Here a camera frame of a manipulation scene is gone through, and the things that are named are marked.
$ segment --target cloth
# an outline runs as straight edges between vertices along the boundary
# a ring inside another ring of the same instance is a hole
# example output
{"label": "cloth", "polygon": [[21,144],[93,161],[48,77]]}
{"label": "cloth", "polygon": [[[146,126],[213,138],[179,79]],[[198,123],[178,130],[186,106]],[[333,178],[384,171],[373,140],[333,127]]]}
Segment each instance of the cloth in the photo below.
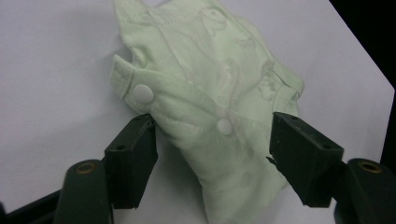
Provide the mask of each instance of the cloth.
{"label": "cloth", "polygon": [[215,0],[115,0],[115,8],[133,54],[114,56],[115,92],[181,150],[209,223],[251,223],[286,184],[266,159],[272,113],[298,115],[303,81]]}

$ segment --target button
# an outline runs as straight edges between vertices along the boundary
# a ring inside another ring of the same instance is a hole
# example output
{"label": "button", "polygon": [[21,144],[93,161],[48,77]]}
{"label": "button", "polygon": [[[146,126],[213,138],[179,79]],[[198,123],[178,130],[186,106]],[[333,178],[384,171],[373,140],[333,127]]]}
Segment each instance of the button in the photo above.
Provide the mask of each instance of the button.
{"label": "button", "polygon": [[154,93],[148,86],[138,84],[134,87],[134,97],[140,104],[148,105],[154,100]]}
{"label": "button", "polygon": [[233,133],[233,125],[227,119],[220,119],[218,121],[218,130],[224,135],[230,135]]}

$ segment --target white backdrop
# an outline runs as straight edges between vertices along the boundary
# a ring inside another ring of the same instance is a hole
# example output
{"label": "white backdrop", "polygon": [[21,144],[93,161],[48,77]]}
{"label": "white backdrop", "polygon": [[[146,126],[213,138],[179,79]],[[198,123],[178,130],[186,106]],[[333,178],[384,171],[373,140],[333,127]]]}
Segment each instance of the white backdrop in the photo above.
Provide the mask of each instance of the white backdrop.
{"label": "white backdrop", "polygon": [[[165,2],[151,0],[151,4]],[[301,118],[346,152],[379,161],[394,89],[326,0],[222,0],[304,79]],[[129,57],[111,0],[0,2],[0,201],[8,212],[59,189],[73,164],[102,159],[136,113],[111,90],[112,56]],[[206,223],[200,186],[158,133],[159,160],[137,210],[116,223]],[[333,223],[290,187],[256,223]]]}

